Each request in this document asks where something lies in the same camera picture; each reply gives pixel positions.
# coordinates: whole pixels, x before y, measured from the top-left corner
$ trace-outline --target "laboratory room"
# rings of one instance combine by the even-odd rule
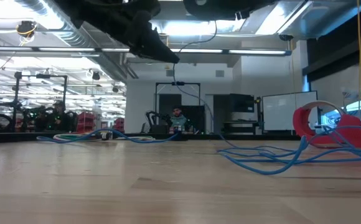
[[[0,0],[0,223],[361,223],[361,0]]]

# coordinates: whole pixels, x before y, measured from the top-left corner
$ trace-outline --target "window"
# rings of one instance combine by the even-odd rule
[[[351,103],[347,105],[347,114],[352,116],[358,116],[359,114],[359,102]],[[332,128],[336,127],[340,120],[340,114],[337,110],[330,111],[321,116],[321,123],[328,125]]]

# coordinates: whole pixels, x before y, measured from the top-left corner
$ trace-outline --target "black cable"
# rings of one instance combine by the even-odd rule
[[[207,39],[207,40],[200,40],[200,41],[195,41],[195,42],[188,43],[188,44],[186,44],[185,46],[183,46],[182,48],[180,48],[179,53],[180,53],[183,49],[185,49],[186,47],[188,47],[188,46],[190,46],[190,45],[192,45],[192,44],[203,44],[203,43],[210,42],[212,39],[214,39],[214,38],[217,36],[217,33],[218,33],[217,21],[214,21],[214,23],[215,23],[215,33],[213,34],[213,36],[212,36],[211,38],[209,38],[209,39]],[[175,86],[178,87],[178,89],[179,89],[180,92],[183,92],[183,93],[185,93],[186,95],[190,95],[190,96],[196,97],[196,96],[194,96],[194,95],[192,95],[192,94],[190,94],[190,93],[186,93],[185,91],[181,90],[181,88],[178,86],[178,84],[177,84],[177,82],[176,82],[176,79],[175,79],[175,66],[176,66],[176,63],[174,63],[174,65],[172,66],[172,72],[173,72],[173,78],[174,78],[174,84],[175,84]],[[205,101],[201,99],[200,96],[198,96],[198,97],[196,97],[196,98],[199,100],[199,102],[200,102],[200,101],[203,101],[203,102],[204,102],[204,107],[205,107],[205,106],[208,106],[208,105],[206,105]]]
[[[203,43],[207,43],[207,42],[210,42],[212,39],[214,39],[216,36],[217,36],[217,33],[218,33],[218,26],[217,26],[217,21],[215,21],[215,33],[213,34],[213,36],[207,40],[200,40],[200,41],[195,41],[195,42],[191,42],[191,43],[188,43],[186,44],[185,46],[183,46],[182,48],[180,48],[179,52],[180,53],[183,49],[185,49],[186,47],[192,45],[192,44],[203,44]],[[174,74],[174,82],[175,82],[175,85],[176,85],[176,80],[175,80],[175,65],[176,63],[174,63],[174,66],[172,66],[172,72]]]

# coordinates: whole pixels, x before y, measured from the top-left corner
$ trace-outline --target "red object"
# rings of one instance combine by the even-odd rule
[[[124,118],[117,118],[116,121],[114,122],[114,129],[124,133]]]
[[[311,140],[316,133],[310,129],[308,125],[308,117],[311,109],[305,107],[299,108],[294,112],[293,125],[294,129],[299,136],[306,136],[307,140]],[[337,128],[343,126],[361,126],[361,120],[354,116],[343,114],[337,125]],[[357,128],[341,128],[337,129],[337,132],[341,134],[349,143],[355,147],[361,147],[361,129]],[[340,142],[343,142],[336,133],[330,133]],[[312,140],[313,144],[337,144],[330,135],[318,136]]]
[[[95,115],[92,113],[82,112],[78,115],[77,132],[85,133],[93,131],[95,127]]]

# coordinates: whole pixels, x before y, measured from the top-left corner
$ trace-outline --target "whiteboard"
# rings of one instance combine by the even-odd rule
[[[293,114],[297,108],[317,100],[317,91],[263,96],[263,121],[265,131],[294,130]],[[317,108],[309,115],[309,125],[313,129],[318,123]]]

